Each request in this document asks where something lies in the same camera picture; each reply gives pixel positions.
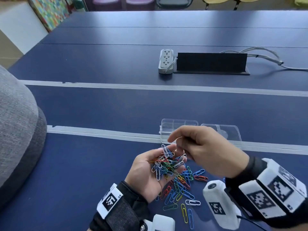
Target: right hand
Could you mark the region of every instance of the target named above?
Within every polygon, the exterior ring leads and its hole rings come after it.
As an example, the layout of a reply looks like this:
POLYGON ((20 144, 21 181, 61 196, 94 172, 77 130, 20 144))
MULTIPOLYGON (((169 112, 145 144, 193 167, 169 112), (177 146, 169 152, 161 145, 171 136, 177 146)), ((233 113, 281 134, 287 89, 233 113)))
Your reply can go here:
POLYGON ((249 156, 235 147, 213 128, 181 126, 168 138, 176 140, 177 151, 187 153, 210 174, 234 178, 247 166, 249 156))

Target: transparent lid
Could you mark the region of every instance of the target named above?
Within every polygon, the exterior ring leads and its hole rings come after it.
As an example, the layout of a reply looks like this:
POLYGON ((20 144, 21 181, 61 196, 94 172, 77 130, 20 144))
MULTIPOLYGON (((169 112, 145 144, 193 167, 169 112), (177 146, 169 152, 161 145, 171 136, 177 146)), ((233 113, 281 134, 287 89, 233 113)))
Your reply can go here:
POLYGON ((179 128, 180 126, 198 126, 197 121, 192 121, 192 120, 176 120, 176 119, 163 119, 161 121, 161 126, 160 126, 160 141, 162 143, 168 143, 167 139, 169 138, 169 135, 179 128))
POLYGON ((240 132, 237 126, 229 125, 216 125, 216 124, 201 124, 202 126, 212 127, 219 134, 224 136, 227 140, 231 141, 242 141, 240 132))

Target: colorful mosaic painting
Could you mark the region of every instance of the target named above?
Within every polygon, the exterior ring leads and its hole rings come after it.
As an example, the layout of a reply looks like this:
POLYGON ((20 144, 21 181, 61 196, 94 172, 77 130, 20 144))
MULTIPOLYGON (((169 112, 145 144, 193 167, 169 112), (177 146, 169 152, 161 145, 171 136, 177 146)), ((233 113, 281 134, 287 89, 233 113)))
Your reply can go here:
POLYGON ((29 0, 29 3, 48 31, 69 15, 65 0, 29 0))

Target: black wrist strap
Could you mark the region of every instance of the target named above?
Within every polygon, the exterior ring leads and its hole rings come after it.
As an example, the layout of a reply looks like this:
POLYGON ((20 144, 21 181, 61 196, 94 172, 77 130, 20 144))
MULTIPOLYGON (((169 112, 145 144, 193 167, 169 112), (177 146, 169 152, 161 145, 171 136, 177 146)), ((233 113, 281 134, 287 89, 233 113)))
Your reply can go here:
POLYGON ((92 231, 135 231, 142 220, 149 220, 148 202, 141 194, 134 191, 125 181, 120 182, 117 189, 123 194, 122 198, 105 220, 98 212, 95 213, 89 226, 92 231))
MULTIPOLYGON (((308 200, 301 204, 296 211, 290 213, 278 199, 274 196, 271 197, 281 209, 287 214, 282 217, 274 217, 266 219, 264 218, 258 209, 249 201, 245 194, 238 188, 239 185, 256 180, 257 177, 265 170, 267 163, 260 158, 250 157, 249 163, 245 170, 235 178, 226 178, 226 189, 225 192, 229 195, 231 200, 237 205, 237 207, 242 211, 245 216, 254 221, 264 221, 269 226, 273 228, 292 228, 299 224, 308 223, 308 200)), ((259 183, 263 190, 268 191, 268 194, 271 194, 270 191, 262 184, 259 183)))

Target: left hand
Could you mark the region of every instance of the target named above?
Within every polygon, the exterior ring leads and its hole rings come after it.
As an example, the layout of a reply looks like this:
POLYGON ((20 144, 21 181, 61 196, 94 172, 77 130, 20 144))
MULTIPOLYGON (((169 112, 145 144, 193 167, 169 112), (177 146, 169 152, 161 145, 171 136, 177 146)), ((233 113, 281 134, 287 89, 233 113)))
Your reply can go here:
MULTIPOLYGON (((167 146, 167 148, 170 151, 175 151, 175 156, 180 156, 180 153, 176 151, 176 144, 171 144, 167 146)), ((125 182, 136 192, 141 194, 148 203, 152 202, 162 191, 164 186, 175 178, 175 175, 168 176, 167 179, 162 176, 160 180, 157 181, 156 174, 151 172, 152 165, 149 161, 159 157, 163 152, 163 148, 158 148, 136 156, 128 175, 125 178, 125 182)), ((184 165, 181 165, 176 169, 176 171, 181 173, 184 169, 184 165)))

